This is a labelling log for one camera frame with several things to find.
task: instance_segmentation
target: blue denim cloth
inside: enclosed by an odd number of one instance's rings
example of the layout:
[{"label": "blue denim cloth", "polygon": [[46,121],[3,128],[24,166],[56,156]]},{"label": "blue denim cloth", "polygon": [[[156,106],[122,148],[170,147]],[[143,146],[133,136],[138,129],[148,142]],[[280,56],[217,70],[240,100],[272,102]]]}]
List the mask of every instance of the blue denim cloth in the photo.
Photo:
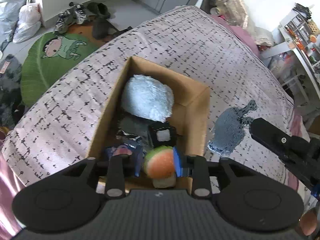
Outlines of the blue denim cloth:
[{"label": "blue denim cloth", "polygon": [[255,110],[257,105],[253,99],[244,108],[231,107],[225,110],[215,123],[214,138],[208,142],[208,148],[220,155],[230,155],[244,138],[244,126],[253,121],[252,117],[244,115]]}]

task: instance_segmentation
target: cardboard box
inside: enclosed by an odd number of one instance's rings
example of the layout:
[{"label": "cardboard box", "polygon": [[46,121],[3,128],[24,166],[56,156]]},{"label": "cardboard box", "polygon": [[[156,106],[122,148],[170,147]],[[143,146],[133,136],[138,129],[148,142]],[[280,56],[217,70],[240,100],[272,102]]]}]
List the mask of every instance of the cardboard box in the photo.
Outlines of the cardboard box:
[{"label": "cardboard box", "polygon": [[[124,85],[133,74],[151,76],[172,89],[174,105],[168,121],[176,128],[177,134],[181,135],[177,147],[186,155],[203,155],[210,103],[209,87],[156,63],[133,56],[126,61],[112,95],[106,102],[87,157],[100,157],[106,146],[108,130]],[[178,178],[176,187],[191,190],[191,183],[190,178]],[[143,175],[140,178],[126,179],[126,190],[132,188],[153,188],[152,180]]]}]

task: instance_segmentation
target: red tag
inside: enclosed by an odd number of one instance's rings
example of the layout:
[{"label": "red tag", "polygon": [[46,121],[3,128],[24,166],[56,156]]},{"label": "red tag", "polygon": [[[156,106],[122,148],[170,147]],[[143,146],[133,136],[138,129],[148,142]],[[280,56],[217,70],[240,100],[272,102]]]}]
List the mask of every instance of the red tag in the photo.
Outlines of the red tag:
[{"label": "red tag", "polygon": [[9,66],[9,64],[10,64],[10,62],[8,62],[8,61],[4,62],[3,67],[0,70],[0,74],[4,74],[5,73],[5,71],[7,70],[7,67]]}]

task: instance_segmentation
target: green leaf-shaped rug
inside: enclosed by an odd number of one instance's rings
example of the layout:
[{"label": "green leaf-shaped rug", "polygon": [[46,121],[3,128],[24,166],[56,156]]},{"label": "green leaf-shaped rug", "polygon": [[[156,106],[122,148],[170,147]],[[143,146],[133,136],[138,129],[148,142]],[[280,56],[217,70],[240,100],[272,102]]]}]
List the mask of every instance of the green leaf-shaped rug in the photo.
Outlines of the green leaf-shaped rug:
[{"label": "green leaf-shaped rug", "polygon": [[43,35],[32,45],[22,65],[23,102],[31,107],[60,77],[97,49],[78,34]]}]

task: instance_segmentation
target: gray floor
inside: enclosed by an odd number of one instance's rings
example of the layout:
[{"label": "gray floor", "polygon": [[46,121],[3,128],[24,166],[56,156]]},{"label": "gray floor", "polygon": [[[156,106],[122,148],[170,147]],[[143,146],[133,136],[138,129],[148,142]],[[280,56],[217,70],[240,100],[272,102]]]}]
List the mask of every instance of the gray floor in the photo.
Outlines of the gray floor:
[{"label": "gray floor", "polygon": [[[146,8],[137,4],[131,0],[108,0],[104,2],[108,6],[111,13],[109,21],[119,30],[123,30],[129,26],[132,28],[139,24],[150,20],[156,16],[156,14],[148,11]],[[21,64],[28,56],[29,49],[43,34],[52,32],[53,27],[49,29],[40,28],[37,34],[31,39],[22,43],[10,42],[7,48],[3,52],[4,59],[8,54],[13,54]]]}]

